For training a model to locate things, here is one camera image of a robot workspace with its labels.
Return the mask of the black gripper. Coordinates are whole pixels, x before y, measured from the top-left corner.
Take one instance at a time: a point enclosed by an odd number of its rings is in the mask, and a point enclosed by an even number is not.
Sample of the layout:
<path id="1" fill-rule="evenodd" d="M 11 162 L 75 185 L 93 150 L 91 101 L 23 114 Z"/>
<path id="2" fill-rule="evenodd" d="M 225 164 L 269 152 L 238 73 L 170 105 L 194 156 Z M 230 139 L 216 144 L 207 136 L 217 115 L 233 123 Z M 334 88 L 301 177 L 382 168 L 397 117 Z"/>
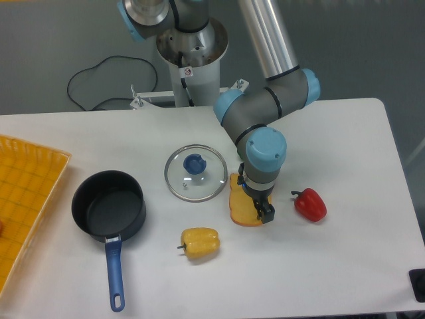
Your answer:
<path id="1" fill-rule="evenodd" d="M 244 162 L 239 165 L 236 183 L 252 199 L 254 208 L 257 211 L 257 220 L 261 220 L 263 224 L 273 221 L 275 209 L 268 199 L 268 196 L 272 193 L 273 186 L 266 187 L 262 184 L 258 186 L 251 181 L 245 172 Z"/>

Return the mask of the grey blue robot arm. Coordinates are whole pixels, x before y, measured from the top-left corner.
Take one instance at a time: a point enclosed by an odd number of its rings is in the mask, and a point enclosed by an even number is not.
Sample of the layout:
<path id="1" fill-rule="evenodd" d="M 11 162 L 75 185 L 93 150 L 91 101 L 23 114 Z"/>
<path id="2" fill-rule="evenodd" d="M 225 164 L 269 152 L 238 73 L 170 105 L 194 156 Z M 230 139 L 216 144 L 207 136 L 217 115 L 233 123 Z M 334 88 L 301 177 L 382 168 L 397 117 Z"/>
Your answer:
<path id="1" fill-rule="evenodd" d="M 238 183 L 268 223 L 268 198 L 284 162 L 286 145 L 270 124 L 315 102 L 319 81 L 302 69 L 275 1 L 240 1 L 266 86 L 245 95 L 234 86 L 220 90 L 220 60 L 228 48 L 224 26 L 209 14 L 207 1 L 119 1 L 118 10 L 135 41 L 156 40 L 168 64 L 176 106 L 212 106 L 242 159 Z"/>

